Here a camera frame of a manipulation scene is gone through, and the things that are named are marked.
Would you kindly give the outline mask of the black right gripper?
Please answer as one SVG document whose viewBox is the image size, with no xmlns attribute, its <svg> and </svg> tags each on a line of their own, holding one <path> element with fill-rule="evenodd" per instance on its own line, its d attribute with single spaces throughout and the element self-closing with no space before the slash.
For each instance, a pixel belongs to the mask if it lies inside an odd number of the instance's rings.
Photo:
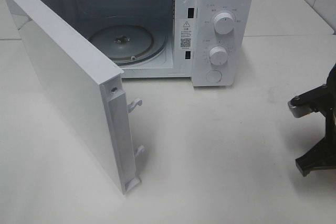
<svg viewBox="0 0 336 224">
<path fill-rule="evenodd" d="M 325 105 L 325 136 L 303 156 L 296 159 L 296 167 L 306 177 L 314 170 L 335 169 L 335 65 L 323 87 L 327 91 Z"/>
</svg>

